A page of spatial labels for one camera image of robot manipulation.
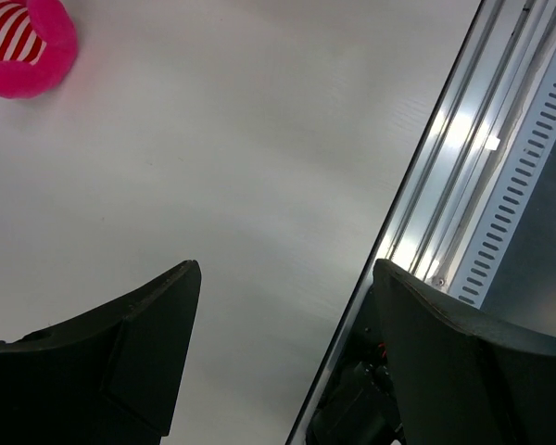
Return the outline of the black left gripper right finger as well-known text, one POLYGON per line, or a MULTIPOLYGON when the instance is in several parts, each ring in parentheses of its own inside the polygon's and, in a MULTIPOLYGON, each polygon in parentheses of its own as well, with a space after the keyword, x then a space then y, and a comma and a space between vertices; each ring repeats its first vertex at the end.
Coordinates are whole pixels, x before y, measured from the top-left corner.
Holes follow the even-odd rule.
POLYGON ((373 292, 410 444, 556 444, 556 337, 379 260, 373 292))

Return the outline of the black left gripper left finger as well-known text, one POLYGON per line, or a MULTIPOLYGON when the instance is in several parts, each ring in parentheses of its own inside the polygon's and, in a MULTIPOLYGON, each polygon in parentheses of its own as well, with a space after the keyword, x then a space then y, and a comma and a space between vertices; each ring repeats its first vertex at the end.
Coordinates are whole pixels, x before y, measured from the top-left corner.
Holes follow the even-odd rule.
POLYGON ((171 432, 201 271, 183 261, 65 322, 0 340, 0 444, 158 444, 171 432))

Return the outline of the white pink glasses plush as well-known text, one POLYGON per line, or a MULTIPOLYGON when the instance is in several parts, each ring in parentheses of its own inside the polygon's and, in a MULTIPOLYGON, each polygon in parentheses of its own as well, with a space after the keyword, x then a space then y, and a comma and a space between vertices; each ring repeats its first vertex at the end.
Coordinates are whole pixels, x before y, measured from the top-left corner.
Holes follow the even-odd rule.
POLYGON ((59 85, 79 53, 75 25, 57 0, 0 0, 0 97, 28 99, 59 85))

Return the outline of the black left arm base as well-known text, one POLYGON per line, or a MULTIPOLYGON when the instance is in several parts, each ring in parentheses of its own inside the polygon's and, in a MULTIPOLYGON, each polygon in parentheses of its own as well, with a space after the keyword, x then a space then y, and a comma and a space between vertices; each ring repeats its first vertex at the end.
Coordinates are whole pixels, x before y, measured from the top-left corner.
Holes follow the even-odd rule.
POLYGON ((308 444, 404 444, 376 297, 370 288, 307 427, 308 444))

